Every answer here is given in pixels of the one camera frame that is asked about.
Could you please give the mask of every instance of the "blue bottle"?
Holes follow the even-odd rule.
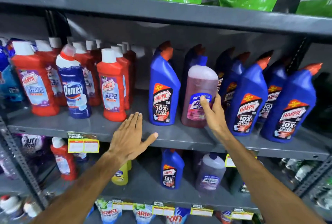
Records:
[[[268,98],[263,69],[271,57],[258,60],[241,75],[230,107],[226,110],[226,123],[234,136],[249,135]]]
[[[172,55],[173,48],[167,47],[151,63],[149,119],[154,125],[174,124],[180,81],[168,62]]]
[[[264,122],[268,117],[273,104],[276,102],[280,91],[287,79],[286,69],[282,62],[273,63],[264,75],[268,87],[268,99],[259,112],[258,122]]]
[[[261,135],[273,142],[287,143],[316,104],[316,91],[311,77],[318,73],[322,63],[309,64],[288,77]]]
[[[222,84],[219,89],[219,95],[222,98],[222,107],[226,110],[230,106],[233,99],[234,92],[239,81],[241,74],[244,71],[243,64],[249,57],[250,52],[245,52],[238,55],[232,63],[230,71],[224,75]]]
[[[218,86],[217,91],[219,92],[220,86],[222,84],[222,80],[224,75],[229,71],[230,67],[232,66],[231,55],[233,54],[235,47],[231,47],[223,51],[217,58],[214,70],[218,75]]]
[[[66,45],[57,56],[56,65],[67,99],[69,115],[75,119],[83,119],[91,116],[91,107],[88,104],[81,64],[74,59],[75,51],[73,46]]]
[[[5,51],[5,47],[0,46],[0,96],[11,102],[21,102],[24,96],[20,81]]]
[[[165,149],[161,161],[161,185],[179,189],[185,162],[174,149]]]
[[[202,44],[198,44],[191,48],[188,53],[185,55],[185,61],[183,64],[182,78],[181,78],[181,88],[180,88],[180,108],[183,109],[183,103],[185,100],[186,89],[187,89],[187,79],[189,69],[197,65],[199,61],[199,56],[205,54],[205,48],[202,48]]]

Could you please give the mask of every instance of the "red bottle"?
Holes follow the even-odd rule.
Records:
[[[93,57],[96,63],[102,61],[102,53],[97,48],[97,43],[95,40],[87,40],[86,42],[86,50]]]
[[[68,181],[77,179],[74,156],[68,153],[68,145],[66,145],[62,138],[52,138],[51,151],[56,157],[56,164],[61,172],[61,178]]]
[[[102,49],[102,62],[97,64],[100,87],[104,101],[104,117],[110,121],[126,119],[122,64],[117,62],[118,52],[111,48]]]
[[[50,43],[46,40],[36,40],[36,46],[38,51],[37,55],[41,57],[42,60],[46,61],[46,71],[49,81],[51,82],[54,99],[59,106],[67,106],[67,99],[63,92],[62,81],[57,71],[56,66],[56,54]]]
[[[52,47],[52,51],[56,55],[60,54],[60,52],[63,48],[61,39],[59,37],[48,37],[48,39],[49,39],[49,43]]]
[[[134,89],[135,89],[135,83],[136,83],[136,53],[131,50],[130,44],[128,42],[122,42],[127,48],[127,52],[123,54],[123,56],[130,61],[129,65],[129,85],[130,90],[129,93],[131,96],[129,96],[129,104],[132,104],[133,101],[133,95],[134,95]]]
[[[97,81],[97,71],[94,58],[86,51],[83,42],[73,42],[76,48],[75,60],[81,63],[85,79],[86,91],[88,93],[89,105],[99,106],[101,104],[100,92]]]
[[[33,51],[27,41],[13,41],[16,55],[12,58],[17,74],[37,116],[55,116],[60,107],[54,100],[48,79],[47,62]]]
[[[127,51],[127,47],[123,44],[118,44],[117,46],[111,46],[111,49],[116,51],[115,57],[117,62],[123,66],[123,84],[124,84],[124,109],[129,109],[129,100],[132,100],[130,92],[130,82],[129,82],[129,67],[130,61],[123,56],[123,50]]]

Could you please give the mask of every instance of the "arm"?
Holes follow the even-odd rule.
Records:
[[[31,223],[83,223],[118,169],[145,151],[157,137],[153,133],[142,142],[142,114],[131,114],[114,132],[109,150]]]
[[[252,201],[258,206],[268,224],[325,223],[230,133],[218,93],[212,109],[205,97],[201,96],[200,102],[210,129],[232,157],[250,191]]]

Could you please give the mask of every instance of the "lizol bottle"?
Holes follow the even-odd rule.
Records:
[[[86,43],[86,50],[87,53],[90,54],[95,63],[99,63],[102,61],[102,52],[98,49],[97,43],[95,40],[87,40]]]
[[[258,122],[264,122],[271,111],[273,104],[276,102],[280,91],[287,79],[284,64],[272,64],[265,72],[265,81],[268,86],[268,99],[266,100],[262,110],[259,112]]]
[[[174,124],[180,81],[168,63],[172,56],[173,48],[167,47],[151,63],[149,119],[154,125]]]
[[[287,143],[316,104],[316,91],[311,77],[318,73],[322,63],[309,64],[286,80],[261,135],[273,142]]]
[[[129,82],[130,82],[130,91],[131,96],[129,97],[129,104],[132,104],[132,98],[135,89],[136,83],[136,53],[131,49],[131,46],[128,42],[122,42],[127,47],[127,53],[123,56],[130,61],[129,66]]]
[[[112,177],[112,182],[116,185],[126,185],[128,183],[128,162],[125,163]]]
[[[74,59],[75,48],[66,45],[56,58],[63,91],[67,98],[69,115],[75,119],[89,118],[91,108],[81,64]]]
[[[85,79],[85,87],[89,97],[90,106],[99,106],[101,98],[97,81],[97,71],[95,68],[95,60],[86,49],[83,42],[73,42],[76,48],[75,60],[81,63],[83,75]]]
[[[166,149],[161,161],[161,185],[168,189],[179,189],[185,163],[174,149]]]
[[[180,88],[180,108],[183,109],[183,103],[185,100],[186,89],[187,89],[187,79],[189,69],[197,65],[199,56],[205,54],[205,48],[202,48],[202,44],[198,44],[191,48],[185,55],[185,62],[183,64],[182,78],[181,78],[181,88]]]
[[[24,99],[23,91],[5,51],[6,48],[0,46],[0,96],[8,101],[20,102]]]
[[[226,110],[233,99],[234,92],[241,74],[244,72],[243,64],[249,57],[250,52],[238,55],[232,62],[231,69],[223,76],[223,81],[219,89],[222,98],[222,107]]]
[[[53,53],[55,53],[56,55],[60,54],[63,48],[61,39],[59,37],[48,37],[48,40],[52,47]]]
[[[49,42],[46,40],[36,40],[38,51],[37,55],[46,61],[46,70],[49,81],[51,82],[54,99],[59,106],[67,106],[67,100],[63,92],[62,83],[56,67],[56,57]]]
[[[201,56],[197,65],[192,66],[188,71],[187,90],[181,116],[181,122],[185,126],[195,128],[206,126],[200,97],[205,96],[207,101],[212,103],[218,85],[218,76],[206,66],[207,60],[206,56]]]
[[[52,138],[51,151],[56,158],[56,164],[61,172],[61,177],[68,181],[77,179],[74,156],[68,153],[68,145],[66,145],[62,138]]]
[[[231,55],[233,54],[235,50],[235,47],[231,47],[223,51],[217,58],[215,65],[214,65],[214,70],[218,75],[218,87],[217,91],[219,92],[220,86],[222,84],[222,80],[224,78],[224,75],[229,71],[230,66],[232,64],[231,60]]]
[[[129,109],[129,96],[130,94],[130,83],[129,83],[129,68],[130,61],[127,60],[123,54],[127,52],[127,47],[123,44],[117,44],[116,46],[111,46],[111,49],[116,51],[115,57],[117,58],[117,62],[119,62],[123,66],[123,76],[122,81],[124,85],[124,109]]]
[[[165,224],[184,224],[189,214],[190,209],[176,207],[174,216],[166,216]]]
[[[241,75],[230,107],[226,110],[226,123],[234,136],[249,135],[268,98],[263,69],[271,57],[258,60]]]
[[[205,194],[213,195],[226,172],[225,161],[216,153],[204,155],[196,180],[196,189]]]
[[[13,41],[16,55],[13,64],[32,105],[32,113],[37,116],[55,116],[60,107],[54,100],[54,93],[48,79],[46,65],[32,50],[27,41]]]
[[[110,121],[122,122],[126,119],[125,96],[123,85],[123,66],[117,62],[111,48],[102,49],[102,62],[97,70],[104,101],[104,117]]]

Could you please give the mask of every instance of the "person's right arm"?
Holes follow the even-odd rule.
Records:
[[[221,99],[217,94],[212,109],[201,96],[207,123],[213,134],[225,146],[232,157],[243,181],[250,191],[268,224],[323,224],[319,216],[310,210],[284,184],[277,180],[254,156],[230,133],[227,128]]]

